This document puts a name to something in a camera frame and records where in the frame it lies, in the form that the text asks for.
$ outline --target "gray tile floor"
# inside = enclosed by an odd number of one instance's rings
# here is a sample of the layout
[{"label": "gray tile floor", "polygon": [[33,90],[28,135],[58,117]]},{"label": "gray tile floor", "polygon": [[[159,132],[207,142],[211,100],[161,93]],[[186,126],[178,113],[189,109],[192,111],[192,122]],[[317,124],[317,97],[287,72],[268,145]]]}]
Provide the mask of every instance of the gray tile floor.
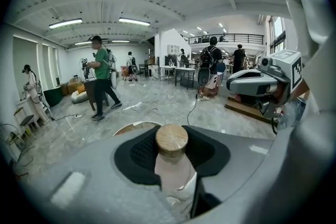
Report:
[{"label": "gray tile floor", "polygon": [[[187,125],[188,112],[195,104],[195,89],[186,89],[173,82],[149,80],[144,77],[139,82],[120,81],[117,95],[123,103],[121,108],[111,110],[104,105],[105,119],[95,122],[90,115],[94,112],[89,101],[72,104],[70,96],[53,107],[52,113],[59,119],[69,114],[83,115],[80,118],[69,116],[58,121],[50,121],[36,132],[36,139],[31,141],[31,148],[16,166],[18,174],[29,172],[24,178],[30,182],[51,165],[66,159],[67,156],[85,145],[97,140],[112,137],[122,127],[137,121],[153,121],[160,124],[174,123]],[[126,107],[142,104],[136,108]],[[189,116],[191,125],[200,126],[218,132],[255,138],[274,139],[271,126],[264,122],[241,115],[224,108],[225,97],[216,96],[210,101],[198,101]]]}]

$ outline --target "railing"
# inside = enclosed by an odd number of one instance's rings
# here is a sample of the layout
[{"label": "railing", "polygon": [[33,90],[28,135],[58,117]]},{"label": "railing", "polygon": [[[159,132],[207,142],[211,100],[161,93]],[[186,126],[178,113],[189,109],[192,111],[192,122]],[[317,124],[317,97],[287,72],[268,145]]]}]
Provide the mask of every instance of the railing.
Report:
[{"label": "railing", "polygon": [[216,37],[218,42],[246,42],[253,44],[264,44],[263,35],[252,34],[218,34],[218,35],[204,35],[197,37],[186,37],[181,35],[188,44],[209,43],[211,37]]}]

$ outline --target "window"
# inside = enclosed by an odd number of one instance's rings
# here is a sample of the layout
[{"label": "window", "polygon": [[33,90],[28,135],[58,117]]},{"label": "window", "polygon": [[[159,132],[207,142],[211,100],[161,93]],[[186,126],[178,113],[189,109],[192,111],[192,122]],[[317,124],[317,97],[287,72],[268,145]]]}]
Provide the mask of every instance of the window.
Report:
[{"label": "window", "polygon": [[269,21],[270,30],[270,53],[281,51],[286,48],[286,31],[283,18],[273,17]]}]

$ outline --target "round wooden knob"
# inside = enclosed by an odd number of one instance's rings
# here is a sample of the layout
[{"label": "round wooden knob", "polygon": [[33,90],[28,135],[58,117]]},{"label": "round wooden knob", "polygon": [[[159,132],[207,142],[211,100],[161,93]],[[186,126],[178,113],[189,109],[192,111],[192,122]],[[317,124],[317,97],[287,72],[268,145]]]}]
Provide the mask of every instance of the round wooden knob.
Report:
[{"label": "round wooden knob", "polygon": [[167,124],[158,129],[155,140],[160,154],[167,158],[176,158],[185,152],[188,133],[179,125]]}]

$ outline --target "person wearing backpack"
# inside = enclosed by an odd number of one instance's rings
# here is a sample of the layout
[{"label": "person wearing backpack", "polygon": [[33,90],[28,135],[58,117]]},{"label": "person wearing backpack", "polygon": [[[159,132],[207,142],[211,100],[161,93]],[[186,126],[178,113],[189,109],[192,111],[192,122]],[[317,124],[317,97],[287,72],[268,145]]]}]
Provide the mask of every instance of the person wearing backpack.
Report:
[{"label": "person wearing backpack", "polygon": [[134,67],[137,69],[137,64],[135,63],[135,58],[132,56],[132,52],[129,51],[127,56],[126,65],[128,68],[128,74],[130,74],[129,81],[132,81],[132,78],[135,79],[135,81],[138,81],[137,74],[133,72]]},{"label": "person wearing backpack", "polygon": [[205,87],[200,88],[200,95],[202,101],[208,101],[209,89],[216,87],[217,83],[217,64],[222,62],[222,52],[216,47],[217,38],[210,38],[210,45],[203,49],[200,55],[201,68],[208,68],[210,70],[210,78]]}]

